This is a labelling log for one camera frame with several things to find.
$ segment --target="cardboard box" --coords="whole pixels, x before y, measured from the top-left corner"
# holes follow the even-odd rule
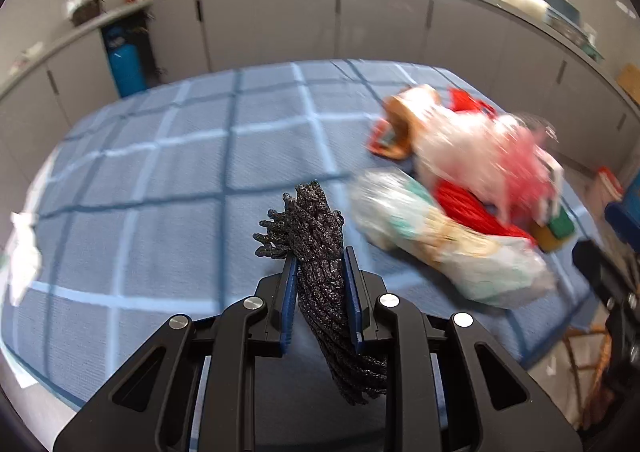
[[[616,81],[636,103],[640,103],[640,69],[634,64],[626,64]]]

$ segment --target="black rope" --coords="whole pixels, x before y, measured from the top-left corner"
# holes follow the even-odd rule
[[[298,267],[298,305],[318,340],[338,390],[351,405],[364,404],[363,394],[386,392],[386,360],[357,355],[351,343],[342,276],[342,225],[317,181],[296,186],[297,198],[284,194],[284,212],[269,210],[260,221],[267,234],[254,233],[262,243],[258,257],[285,258],[289,251]]]

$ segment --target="floor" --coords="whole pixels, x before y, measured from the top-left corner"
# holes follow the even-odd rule
[[[591,178],[568,167],[565,167],[565,177],[580,199],[584,199]],[[621,255],[626,252],[626,248],[619,243],[606,223],[598,223],[598,227],[612,258],[620,262]],[[605,320],[606,310],[600,306],[594,322],[604,324]],[[573,348],[578,365],[597,361],[601,341],[602,337],[599,336],[574,339]],[[542,361],[530,369],[529,373],[545,389],[568,421],[572,424],[577,423],[580,411],[578,410],[568,353],[564,345],[562,343],[556,345]],[[580,372],[583,398],[591,388],[592,379],[593,372]],[[52,450],[58,432],[73,417],[74,411],[40,384],[22,388],[2,353],[0,353],[0,384],[27,427],[49,451]]]
[[[564,177],[585,206],[588,206],[585,196],[587,187],[590,186],[593,178],[587,177],[566,165],[564,166]],[[609,257],[620,269],[626,269],[624,256],[629,253],[629,248],[619,241],[611,227],[603,219],[598,218],[597,212],[593,212],[592,209],[590,209],[590,212],[596,221]],[[607,310],[600,305],[594,316],[593,324],[604,325],[606,319]],[[572,339],[572,348],[578,366],[594,364],[598,361],[602,339],[603,337],[599,335]],[[529,374],[556,403],[565,418],[572,424],[577,424],[581,411],[578,410],[574,377],[571,373],[569,356],[564,344],[559,342],[545,358],[530,369]],[[593,372],[580,371],[579,378],[580,390],[584,400],[588,392],[590,392],[591,385],[593,385]]]

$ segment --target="clutter on shelf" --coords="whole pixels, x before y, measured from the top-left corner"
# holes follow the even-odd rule
[[[104,13],[103,0],[66,0],[65,17],[76,27]]]
[[[34,60],[40,53],[42,53],[44,49],[43,42],[37,42],[33,46],[28,49],[22,51],[18,56],[16,56],[14,63],[9,67],[8,74],[9,76],[13,76],[20,72],[20,70],[29,64],[32,60]]]
[[[356,224],[372,244],[400,247],[432,265],[468,299],[511,309],[555,289],[530,239],[484,235],[460,225],[397,168],[356,178],[351,204]]]

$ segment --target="plastic bag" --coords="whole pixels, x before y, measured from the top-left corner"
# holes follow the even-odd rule
[[[556,287],[527,239],[459,225],[399,169],[364,172],[351,185],[351,203],[356,224],[373,244],[400,247],[432,265],[468,299],[511,309]]]
[[[440,97],[429,85],[420,85],[388,96],[383,102],[386,119],[373,129],[367,148],[373,154],[402,160],[414,153],[414,140],[428,124],[434,108],[441,108]]]
[[[443,178],[497,208],[507,225],[516,206],[537,216],[541,197],[554,193],[548,171],[536,155],[534,133],[509,114],[457,114],[434,107],[414,142],[420,181],[432,188]]]
[[[497,112],[481,99],[473,98],[466,90],[461,88],[450,88],[451,110],[453,112],[484,112],[487,116],[497,117]]]

